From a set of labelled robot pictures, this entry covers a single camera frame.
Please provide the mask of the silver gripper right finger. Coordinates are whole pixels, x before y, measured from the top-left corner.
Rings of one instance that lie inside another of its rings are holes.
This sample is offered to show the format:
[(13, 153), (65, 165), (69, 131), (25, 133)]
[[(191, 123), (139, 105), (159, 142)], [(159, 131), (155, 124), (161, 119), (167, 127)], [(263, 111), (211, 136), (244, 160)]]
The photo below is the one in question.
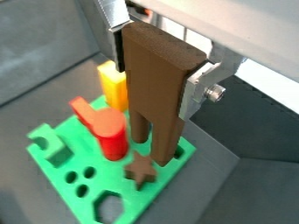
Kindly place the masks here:
[(212, 44), (208, 58), (189, 75), (183, 89), (179, 117), (187, 121), (205, 100), (217, 102), (225, 92), (219, 85), (239, 70), (244, 56), (224, 45)]

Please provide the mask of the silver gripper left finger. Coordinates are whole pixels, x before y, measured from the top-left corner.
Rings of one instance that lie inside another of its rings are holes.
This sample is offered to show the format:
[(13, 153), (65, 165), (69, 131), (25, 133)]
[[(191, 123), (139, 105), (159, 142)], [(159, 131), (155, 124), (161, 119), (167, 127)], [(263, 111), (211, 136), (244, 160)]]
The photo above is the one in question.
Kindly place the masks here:
[(116, 70), (121, 73), (125, 71), (121, 30), (131, 23), (125, 0), (93, 0), (93, 2), (106, 26)]

